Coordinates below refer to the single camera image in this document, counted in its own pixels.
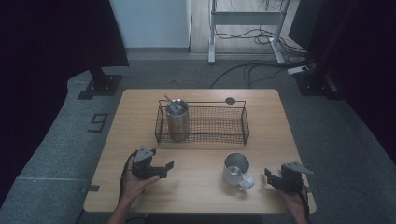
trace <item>black curtain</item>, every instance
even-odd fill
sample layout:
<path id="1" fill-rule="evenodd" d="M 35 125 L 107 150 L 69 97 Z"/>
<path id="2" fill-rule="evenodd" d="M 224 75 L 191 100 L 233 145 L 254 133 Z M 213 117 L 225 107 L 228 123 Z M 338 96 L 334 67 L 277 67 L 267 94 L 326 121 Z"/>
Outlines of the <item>black curtain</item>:
<path id="1" fill-rule="evenodd" d="M 0 1 L 1 203 L 92 62 L 128 66 L 109 1 Z"/>

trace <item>wire basket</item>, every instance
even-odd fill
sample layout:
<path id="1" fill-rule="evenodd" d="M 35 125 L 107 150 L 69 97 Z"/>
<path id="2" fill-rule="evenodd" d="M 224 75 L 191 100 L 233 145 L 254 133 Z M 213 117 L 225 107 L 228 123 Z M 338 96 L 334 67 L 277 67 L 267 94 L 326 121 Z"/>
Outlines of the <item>wire basket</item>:
<path id="1" fill-rule="evenodd" d="M 167 101 L 160 100 L 155 137 L 158 143 L 176 143 L 171 138 L 166 117 Z M 189 104 L 189 133 L 179 143 L 191 142 L 223 142 L 246 144 L 248 142 L 248 116 L 245 101 L 226 102 L 188 102 Z"/>

